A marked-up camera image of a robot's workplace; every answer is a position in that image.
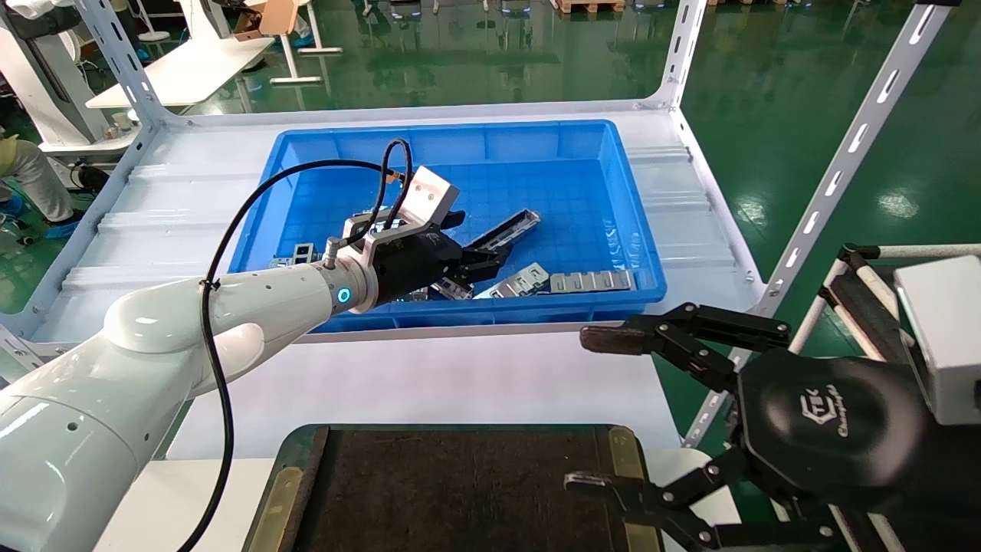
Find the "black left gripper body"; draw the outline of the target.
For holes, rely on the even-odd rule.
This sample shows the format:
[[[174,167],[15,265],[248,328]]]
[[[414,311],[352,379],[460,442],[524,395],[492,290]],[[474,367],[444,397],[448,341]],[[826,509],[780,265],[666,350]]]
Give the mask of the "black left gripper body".
[[[372,233],[371,249],[377,277],[373,307],[438,282],[464,255],[462,245],[437,227]]]

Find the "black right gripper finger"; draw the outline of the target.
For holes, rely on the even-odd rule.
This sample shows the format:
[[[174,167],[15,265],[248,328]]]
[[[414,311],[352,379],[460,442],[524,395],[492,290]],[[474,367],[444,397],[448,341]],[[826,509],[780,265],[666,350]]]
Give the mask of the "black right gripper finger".
[[[694,513],[694,504],[743,480],[768,491],[796,517],[785,523],[711,525]],[[602,499],[628,524],[665,531],[687,551],[820,551],[838,542],[822,506],[847,491],[848,462],[823,453],[810,458],[803,452],[758,455],[751,448],[729,448],[665,487],[647,478],[587,471],[565,475],[564,487]]]
[[[789,326],[781,321],[710,305],[686,303],[662,315],[633,314],[620,325],[589,325],[579,343],[593,353],[657,354],[689,373],[708,389],[736,390],[735,363],[708,343],[765,352],[789,345]]]

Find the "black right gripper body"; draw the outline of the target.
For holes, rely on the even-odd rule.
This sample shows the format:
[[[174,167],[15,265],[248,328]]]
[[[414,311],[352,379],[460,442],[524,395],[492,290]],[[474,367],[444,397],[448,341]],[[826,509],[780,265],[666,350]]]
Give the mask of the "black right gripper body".
[[[979,427],[937,422],[909,366],[768,350],[737,390],[751,455],[799,498],[879,514],[910,551],[979,549]]]

